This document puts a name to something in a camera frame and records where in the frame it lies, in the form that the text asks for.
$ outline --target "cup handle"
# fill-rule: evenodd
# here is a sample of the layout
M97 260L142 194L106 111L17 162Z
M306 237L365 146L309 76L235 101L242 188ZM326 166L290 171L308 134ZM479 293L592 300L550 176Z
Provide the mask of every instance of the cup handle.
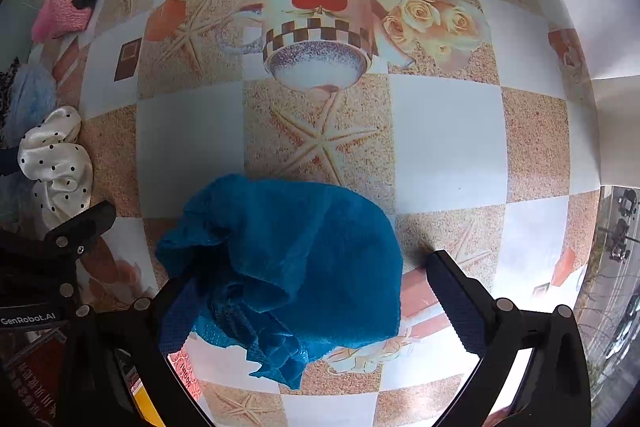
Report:
M234 20L239 20L248 25L249 22L261 23L262 22L262 4L252 4L250 6L243 6L235 12L229 14L224 19L220 21L218 25L216 25L216 42L220 49L226 53L231 53L234 55L246 55L249 53L262 53L262 49L264 48L264 38L263 36L258 37L253 42L249 42L248 44L244 44L242 46L232 46L228 42L225 41L223 37L223 32L226 26Z

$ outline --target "blue towel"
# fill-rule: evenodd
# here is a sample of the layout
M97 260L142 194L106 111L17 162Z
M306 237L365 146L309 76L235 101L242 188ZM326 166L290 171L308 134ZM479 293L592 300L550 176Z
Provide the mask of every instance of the blue towel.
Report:
M262 364L253 376L292 389L335 347L398 334L398 242L382 210L346 188L220 178L187 203L157 256L171 277L198 266L162 345L182 346L186 323L210 344L244 347Z

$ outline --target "white polka dot scrunchie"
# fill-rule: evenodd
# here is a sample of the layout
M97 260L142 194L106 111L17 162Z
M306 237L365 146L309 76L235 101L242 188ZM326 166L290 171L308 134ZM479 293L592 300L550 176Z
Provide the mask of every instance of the white polka dot scrunchie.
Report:
M59 107L20 142L18 165L36 180L31 198L47 230L89 207L94 170L86 150L75 144L80 122L73 107Z

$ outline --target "blue garment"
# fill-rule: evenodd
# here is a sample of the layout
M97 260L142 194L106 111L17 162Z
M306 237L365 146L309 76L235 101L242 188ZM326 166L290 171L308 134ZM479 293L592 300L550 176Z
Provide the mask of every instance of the blue garment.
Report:
M220 178L187 203L157 256L172 277L198 264L161 344L179 349L192 327L210 344L244 347L262 364L252 375L292 389L335 347L398 334L398 242L382 210L346 188Z

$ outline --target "checkered band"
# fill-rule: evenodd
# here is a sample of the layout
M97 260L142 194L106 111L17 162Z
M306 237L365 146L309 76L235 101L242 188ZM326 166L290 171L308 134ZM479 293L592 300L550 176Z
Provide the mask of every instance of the checkered band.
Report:
M342 42L363 51L369 58L369 62L375 52L375 41L370 30L350 27L347 21L324 14L285 22L278 29L280 31L277 34L274 28L267 31L266 44L262 49L262 59L265 63L280 48L303 41Z

